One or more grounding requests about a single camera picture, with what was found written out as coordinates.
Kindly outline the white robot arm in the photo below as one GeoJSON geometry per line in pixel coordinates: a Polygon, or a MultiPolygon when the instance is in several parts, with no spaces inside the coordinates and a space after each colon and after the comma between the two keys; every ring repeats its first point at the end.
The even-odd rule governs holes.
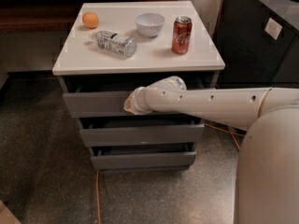
{"type": "Polygon", "coordinates": [[[135,89],[124,109],[178,112],[244,130],[234,224],[299,224],[298,89],[189,91],[180,77],[168,77],[135,89]]]}

